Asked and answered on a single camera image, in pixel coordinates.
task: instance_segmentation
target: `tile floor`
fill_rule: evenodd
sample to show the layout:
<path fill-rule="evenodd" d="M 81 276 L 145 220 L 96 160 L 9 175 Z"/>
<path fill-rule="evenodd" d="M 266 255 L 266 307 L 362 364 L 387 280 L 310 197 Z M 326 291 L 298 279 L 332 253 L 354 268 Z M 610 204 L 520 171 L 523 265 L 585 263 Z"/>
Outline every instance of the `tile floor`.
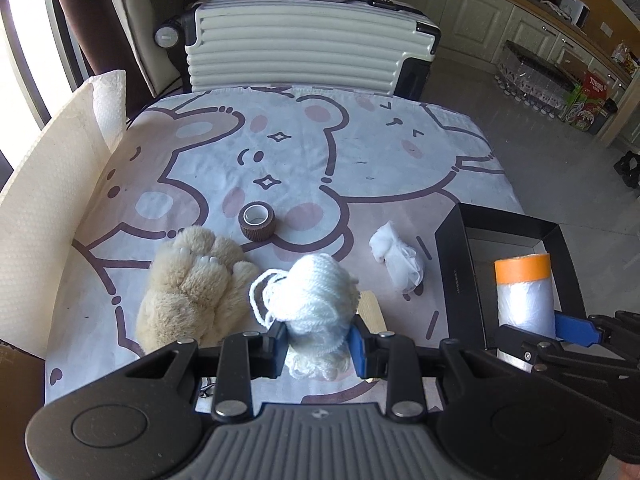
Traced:
<path fill-rule="evenodd" d="M 588 314 L 640 312 L 640 193 L 613 170 L 623 152 L 506 96 L 492 74 L 437 59 L 422 100 L 484 131 L 524 212 L 561 225 Z"/>

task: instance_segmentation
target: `orange tape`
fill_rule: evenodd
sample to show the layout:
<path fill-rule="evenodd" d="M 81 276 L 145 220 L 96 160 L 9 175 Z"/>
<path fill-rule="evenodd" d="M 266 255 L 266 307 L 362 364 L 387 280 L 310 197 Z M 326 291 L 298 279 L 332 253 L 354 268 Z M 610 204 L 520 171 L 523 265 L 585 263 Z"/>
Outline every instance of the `orange tape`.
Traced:
<path fill-rule="evenodd" d="M 495 281 L 498 285 L 534 282 L 550 277 L 551 258 L 548 253 L 497 260 L 495 263 Z"/>

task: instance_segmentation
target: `white suitcase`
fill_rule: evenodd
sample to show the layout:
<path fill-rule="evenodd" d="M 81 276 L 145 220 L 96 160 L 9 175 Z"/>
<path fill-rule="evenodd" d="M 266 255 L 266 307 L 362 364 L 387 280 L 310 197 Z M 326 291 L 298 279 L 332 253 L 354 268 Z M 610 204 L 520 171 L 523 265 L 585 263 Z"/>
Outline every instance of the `white suitcase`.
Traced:
<path fill-rule="evenodd" d="M 391 0 L 204 0 L 180 22 L 194 92 L 305 84 L 417 100 L 440 40 Z"/>

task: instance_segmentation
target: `masking film roll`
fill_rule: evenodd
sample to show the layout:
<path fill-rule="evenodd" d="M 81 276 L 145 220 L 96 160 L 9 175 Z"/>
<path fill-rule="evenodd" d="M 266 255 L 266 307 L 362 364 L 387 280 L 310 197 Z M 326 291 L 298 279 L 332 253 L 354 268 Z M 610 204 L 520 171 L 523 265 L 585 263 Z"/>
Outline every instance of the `masking film roll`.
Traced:
<path fill-rule="evenodd" d="M 263 242 L 276 231 L 276 216 L 266 202 L 249 202 L 238 213 L 242 234 L 252 242 Z"/>
<path fill-rule="evenodd" d="M 530 254 L 495 262 L 498 323 L 546 337 L 556 337 L 551 259 Z M 531 364 L 498 350 L 498 358 L 526 372 Z"/>

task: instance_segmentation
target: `black box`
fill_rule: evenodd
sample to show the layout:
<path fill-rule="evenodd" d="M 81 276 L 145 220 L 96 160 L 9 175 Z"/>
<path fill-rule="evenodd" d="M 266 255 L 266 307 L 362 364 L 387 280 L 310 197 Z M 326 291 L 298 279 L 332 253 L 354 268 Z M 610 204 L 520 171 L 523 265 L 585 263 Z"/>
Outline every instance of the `black box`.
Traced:
<path fill-rule="evenodd" d="M 488 207 L 457 204 L 436 231 L 449 337 L 467 348 L 495 348 L 498 300 L 494 261 L 549 253 L 555 309 L 586 319 L 574 264 L 560 226 Z"/>

